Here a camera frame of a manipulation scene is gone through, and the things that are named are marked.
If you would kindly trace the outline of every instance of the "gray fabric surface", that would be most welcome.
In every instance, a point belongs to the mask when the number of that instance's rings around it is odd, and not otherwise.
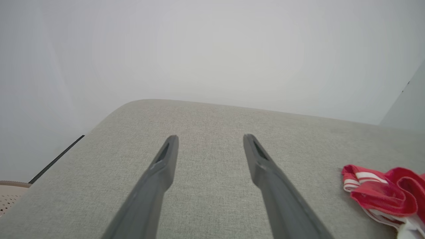
[[[171,100],[109,115],[0,218],[1,238],[99,238],[167,136],[180,148],[157,238],[272,238],[243,134],[254,134],[335,238],[394,238],[342,190],[346,164],[425,173],[425,135],[373,125]]]

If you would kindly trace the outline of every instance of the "red garment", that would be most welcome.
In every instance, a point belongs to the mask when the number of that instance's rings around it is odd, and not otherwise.
[[[344,190],[351,192],[366,210],[408,217],[415,213],[425,222],[425,174],[419,176],[405,168],[379,171],[346,165],[342,171]]]

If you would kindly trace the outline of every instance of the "red and white cloth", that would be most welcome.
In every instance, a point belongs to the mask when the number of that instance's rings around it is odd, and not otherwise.
[[[342,175],[344,190],[373,220],[396,228],[398,239],[425,239],[425,174],[346,165]]]

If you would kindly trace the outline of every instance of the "laundry basket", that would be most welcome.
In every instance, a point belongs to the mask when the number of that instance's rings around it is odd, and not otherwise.
[[[30,183],[0,181],[0,216],[13,207],[30,186]]]

